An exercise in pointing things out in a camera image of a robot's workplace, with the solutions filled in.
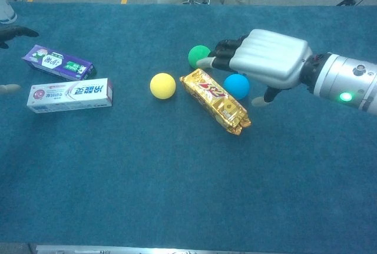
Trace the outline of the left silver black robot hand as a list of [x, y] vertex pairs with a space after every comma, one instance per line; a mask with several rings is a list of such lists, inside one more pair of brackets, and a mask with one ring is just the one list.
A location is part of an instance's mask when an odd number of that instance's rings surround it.
[[[8, 49], [9, 46], [6, 42], [21, 36], [38, 37], [39, 33], [33, 29], [18, 25], [1, 28], [1, 49]], [[21, 86], [18, 84], [2, 84], [1, 94], [15, 93], [20, 89]]]

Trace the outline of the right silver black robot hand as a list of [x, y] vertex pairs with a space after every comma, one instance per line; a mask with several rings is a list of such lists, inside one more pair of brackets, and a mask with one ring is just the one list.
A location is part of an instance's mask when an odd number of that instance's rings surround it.
[[253, 29], [238, 39], [218, 42], [207, 57], [196, 62], [196, 66], [235, 72], [266, 85], [265, 93], [252, 100], [252, 106], [264, 107], [281, 91], [301, 83], [301, 70], [312, 54], [303, 39]]

